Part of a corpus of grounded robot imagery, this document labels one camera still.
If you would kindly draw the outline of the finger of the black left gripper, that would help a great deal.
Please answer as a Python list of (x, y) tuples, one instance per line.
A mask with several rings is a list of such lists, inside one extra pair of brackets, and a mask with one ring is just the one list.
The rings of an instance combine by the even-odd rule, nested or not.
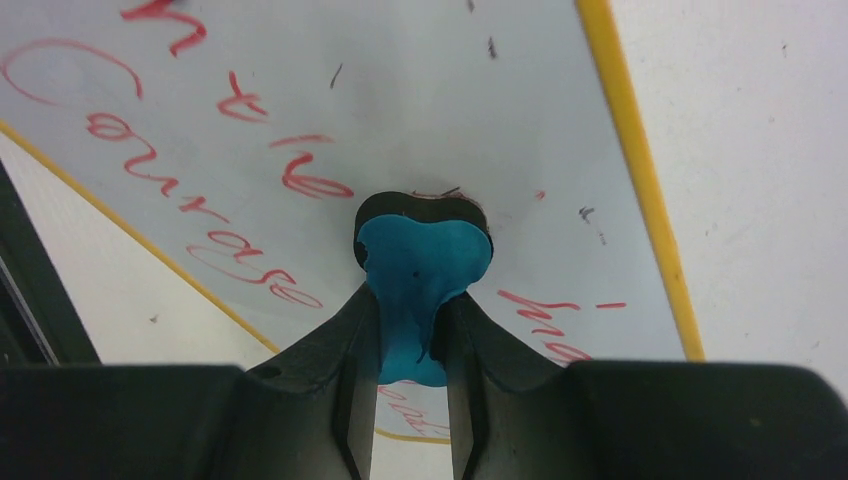
[(1, 171), (1, 364), (101, 360), (6, 170)]

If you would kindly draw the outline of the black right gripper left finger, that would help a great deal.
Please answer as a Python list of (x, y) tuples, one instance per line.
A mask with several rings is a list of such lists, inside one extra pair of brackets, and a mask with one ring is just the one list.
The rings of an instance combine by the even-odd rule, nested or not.
[(378, 305), (361, 286), (250, 369), (18, 367), (1, 372), (5, 479), (366, 479)]

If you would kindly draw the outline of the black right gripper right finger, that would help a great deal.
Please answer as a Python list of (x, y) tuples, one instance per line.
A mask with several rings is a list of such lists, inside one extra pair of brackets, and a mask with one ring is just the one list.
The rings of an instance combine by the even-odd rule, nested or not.
[(439, 311), (458, 479), (843, 479), (847, 409), (774, 364), (555, 365), (469, 296)]

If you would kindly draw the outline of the blue whiteboard eraser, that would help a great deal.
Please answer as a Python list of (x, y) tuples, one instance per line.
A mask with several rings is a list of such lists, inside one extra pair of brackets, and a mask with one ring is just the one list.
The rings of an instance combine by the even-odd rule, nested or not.
[(379, 384), (446, 386), (445, 369), (431, 352), (436, 317), (491, 264), (494, 247), (481, 207), (462, 196), (376, 193), (356, 212), (353, 249), (379, 305)]

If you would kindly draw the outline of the yellow framed whiteboard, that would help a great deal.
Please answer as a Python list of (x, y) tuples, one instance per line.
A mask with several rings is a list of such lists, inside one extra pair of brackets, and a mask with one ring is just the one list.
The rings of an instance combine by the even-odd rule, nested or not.
[(272, 351), (400, 191), (482, 209), (551, 362), (704, 356), (606, 1), (5, 1), (1, 130)]

